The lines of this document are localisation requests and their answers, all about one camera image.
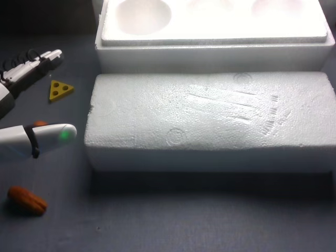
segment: yellow triangle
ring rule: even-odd
[[[51,102],[58,101],[64,96],[71,94],[74,90],[75,88],[71,85],[59,82],[57,80],[52,80],[49,100]]]

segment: gray tabletop surface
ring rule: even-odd
[[[61,49],[64,63],[22,93],[0,128],[37,120],[71,123],[75,143],[39,159],[0,165],[0,251],[336,251],[330,174],[185,174],[92,171],[83,136],[100,73],[94,35],[3,37],[0,59]],[[336,85],[336,53],[323,71]],[[49,104],[51,80],[75,87]],[[49,204],[42,217],[13,209],[10,186]]]

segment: green light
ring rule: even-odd
[[[68,131],[63,131],[60,135],[59,138],[63,141],[66,141],[69,139],[70,133]]]

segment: styrofoam box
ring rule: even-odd
[[[97,171],[330,172],[335,125],[321,72],[108,74],[85,146]]]
[[[334,39],[318,0],[109,0],[103,73],[320,70]]]

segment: brown nut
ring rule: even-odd
[[[7,195],[16,204],[33,214],[42,215],[47,210],[47,202],[23,187],[12,186]]]

